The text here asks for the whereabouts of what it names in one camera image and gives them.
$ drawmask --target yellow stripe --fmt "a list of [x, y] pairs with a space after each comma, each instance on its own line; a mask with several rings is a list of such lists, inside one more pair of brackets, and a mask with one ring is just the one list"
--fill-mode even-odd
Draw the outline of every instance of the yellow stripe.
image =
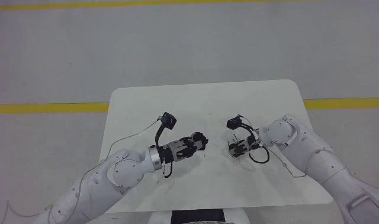
[[8, 104], [0, 105], [0, 114], [106, 113], [109, 103]]
[[119, 2], [73, 2], [65, 4], [35, 4], [0, 6], [0, 10], [41, 10], [65, 8], [111, 8], [142, 5], [173, 5], [173, 4], [224, 4], [231, 2], [282, 2], [282, 1], [309, 1], [309, 0], [141, 0]]
[[307, 110], [344, 110], [379, 108], [379, 98], [304, 100]]
[[[377, 109], [379, 98], [304, 100], [307, 110]], [[0, 104], [0, 114], [106, 113], [109, 103]]]

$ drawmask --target white cable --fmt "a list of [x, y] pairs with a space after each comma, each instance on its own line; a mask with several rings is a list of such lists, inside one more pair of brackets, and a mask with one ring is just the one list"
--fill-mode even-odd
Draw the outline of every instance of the white cable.
[[[73, 211], [72, 211], [70, 217], [69, 217], [69, 218], [67, 219], [67, 221], [65, 222], [65, 224], [67, 224], [68, 221], [70, 221], [71, 217], [72, 217], [73, 214], [75, 213], [75, 210], [76, 210], [76, 208], [77, 208], [77, 206], [78, 206], [79, 198], [80, 198], [80, 196], [81, 196], [82, 182], [83, 182], [84, 177], [86, 176], [86, 174], [88, 174], [90, 171], [92, 171], [93, 169], [95, 169], [95, 168], [98, 167], [99, 165], [103, 164], [103, 163], [108, 159], [108, 157], [109, 157], [109, 155], [110, 155], [110, 153], [111, 153], [111, 150], [112, 150], [113, 145], [115, 145], [117, 142], [119, 142], [119, 141], [121, 141], [121, 140], [124, 140], [124, 139], [128, 139], [128, 138], [130, 138], [130, 137], [133, 137], [133, 136], [136, 136], [136, 135], [139, 135], [139, 134], [145, 132], [148, 128], [152, 127], [152, 126], [153, 126], [157, 121], [159, 121], [159, 120], [160, 120], [160, 117], [158, 117], [158, 119], [155, 120], [154, 123], [152, 123], [149, 127], [145, 128], [145, 129], [142, 130], [141, 132], [139, 132], [139, 133], [135, 133], [135, 134], [130, 135], [130, 136], [123, 137], [123, 138], [121, 138], [121, 139], [115, 141], [114, 143], [112, 143], [111, 147], [109, 148], [109, 151], [108, 151], [108, 155], [107, 155], [107, 157], [106, 157], [103, 161], [101, 161], [98, 165], [96, 165], [95, 167], [89, 169], [88, 171], [86, 171], [86, 173], [84, 173], [84, 175], [82, 176], [81, 181], [80, 181], [80, 183], [79, 183], [78, 199], [76, 200], [75, 207], [74, 207], [74, 209], [73, 209]], [[52, 216], [52, 210], [53, 210], [53, 207], [54, 207], [54, 205], [52, 204], [52, 205], [51, 205], [51, 208], [50, 208], [50, 210], [49, 210], [49, 214], [47, 215], [47, 222], [48, 222], [48, 224], [50, 224], [50, 216]], [[16, 216], [24, 217], [24, 218], [35, 217], [35, 216], [38, 216], [38, 215], [41, 214], [41, 213], [39, 212], [39, 213], [36, 213], [36, 214], [33, 214], [33, 215], [21, 215], [21, 214], [17, 213], [17, 212], [12, 208], [11, 203], [9, 202], [9, 200], [7, 200], [7, 208], [5, 209], [5, 214], [4, 214], [3, 218], [2, 218], [1, 224], [4, 224], [4, 223], [5, 223], [5, 219], [7, 218], [7, 214], [8, 214], [8, 209], [10, 209], [10, 210], [11, 210]]]
[[293, 178], [302, 178], [302, 177], [305, 177], [307, 176], [306, 174], [304, 175], [299, 175], [299, 176], [294, 176], [294, 174], [291, 172], [290, 169], [288, 169], [287, 167], [287, 164], [285, 162], [282, 161], [282, 159], [279, 158], [279, 156], [277, 154], [275, 154], [275, 152], [273, 152], [270, 148], [267, 148], [272, 154], [274, 154], [278, 159], [279, 161], [282, 162], [282, 165], [284, 166], [285, 169], [287, 169], [287, 171], [292, 175]]

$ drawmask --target concrete floor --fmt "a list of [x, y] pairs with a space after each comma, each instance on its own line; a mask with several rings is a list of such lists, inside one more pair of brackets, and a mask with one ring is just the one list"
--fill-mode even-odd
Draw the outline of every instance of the concrete floor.
[[[335, 0], [0, 11], [0, 104], [107, 102], [118, 87], [264, 79], [292, 79], [303, 98], [379, 97], [377, 9], [379, 0]], [[308, 114], [358, 178], [378, 187], [378, 110]], [[0, 216], [7, 199], [21, 213], [37, 212], [96, 164], [105, 119], [0, 115]], [[334, 203], [246, 211], [258, 224], [343, 222]]]

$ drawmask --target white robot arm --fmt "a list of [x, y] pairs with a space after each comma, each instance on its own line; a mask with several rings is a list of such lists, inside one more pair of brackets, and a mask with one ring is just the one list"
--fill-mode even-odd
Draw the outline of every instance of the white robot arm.
[[265, 146], [278, 146], [297, 169], [325, 188], [345, 223], [379, 223], [379, 189], [354, 177], [312, 129], [287, 114], [258, 133]]
[[71, 188], [54, 204], [45, 208], [33, 224], [83, 224], [101, 216], [134, 186], [146, 173], [162, 169], [164, 164], [181, 161], [204, 150], [208, 140], [202, 133], [193, 133], [163, 146], [158, 139], [164, 128], [172, 129], [176, 119], [165, 113], [160, 118], [155, 145], [143, 153], [120, 149], [89, 170], [74, 182]]

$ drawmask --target tabletop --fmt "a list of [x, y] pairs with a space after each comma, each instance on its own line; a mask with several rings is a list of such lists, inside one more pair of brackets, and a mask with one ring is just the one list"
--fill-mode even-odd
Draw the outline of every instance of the tabletop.
[[[106, 157], [114, 141], [142, 131], [166, 111], [178, 121], [173, 130], [166, 129], [162, 133], [160, 145], [201, 132], [209, 139], [206, 149], [174, 162], [169, 178], [164, 178], [161, 170], [146, 174], [108, 212], [282, 206], [332, 201], [331, 196], [311, 178], [293, 178], [272, 154], [266, 164], [256, 164], [248, 156], [235, 160], [227, 154], [227, 141], [234, 135], [242, 139], [249, 135], [241, 128], [232, 131], [226, 127], [228, 119], [237, 114], [248, 118], [253, 127], [267, 126], [285, 114], [293, 114], [311, 127], [300, 92], [293, 81], [119, 88], [111, 96], [99, 159]], [[142, 152], [154, 144], [159, 126], [158, 122], [143, 134], [117, 143], [112, 151], [127, 148]], [[302, 175], [277, 148], [271, 149], [288, 164], [294, 175]], [[252, 155], [255, 159], [265, 160], [265, 152], [259, 150], [252, 151]]]

